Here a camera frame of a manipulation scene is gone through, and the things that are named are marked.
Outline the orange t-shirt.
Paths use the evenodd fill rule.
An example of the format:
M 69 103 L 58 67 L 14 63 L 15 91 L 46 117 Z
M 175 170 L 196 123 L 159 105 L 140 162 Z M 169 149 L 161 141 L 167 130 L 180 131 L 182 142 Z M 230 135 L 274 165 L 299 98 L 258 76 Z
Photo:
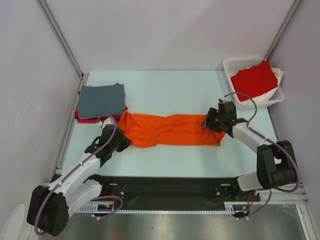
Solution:
M 225 133 L 203 127 L 205 118 L 201 114 L 157 116 L 125 111 L 118 127 L 132 145 L 139 148 L 157 145 L 220 146 Z

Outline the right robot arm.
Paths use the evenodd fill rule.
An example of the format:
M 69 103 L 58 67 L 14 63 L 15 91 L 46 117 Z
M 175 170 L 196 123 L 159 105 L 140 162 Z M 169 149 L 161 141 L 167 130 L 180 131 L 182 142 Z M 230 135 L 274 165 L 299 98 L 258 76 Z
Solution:
M 231 196 L 242 201 L 253 190 L 278 190 L 295 192 L 301 184 L 292 144 L 288 140 L 274 141 L 251 126 L 258 108 L 248 120 L 237 116 L 231 101 L 211 107 L 202 126 L 215 133 L 225 133 L 242 142 L 256 154 L 256 171 L 236 178 L 237 184 L 230 188 Z

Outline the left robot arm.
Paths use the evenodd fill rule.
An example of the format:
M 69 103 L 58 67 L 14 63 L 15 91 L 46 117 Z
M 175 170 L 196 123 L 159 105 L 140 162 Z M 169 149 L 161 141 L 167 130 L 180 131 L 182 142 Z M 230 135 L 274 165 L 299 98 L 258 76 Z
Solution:
M 97 171 L 113 153 L 130 145 L 117 124 L 106 123 L 70 171 L 48 185 L 38 185 L 32 191 L 26 217 L 35 234 L 59 235 L 77 210 L 90 201 L 110 200 L 122 206 L 122 198 L 112 193 L 108 179 Z

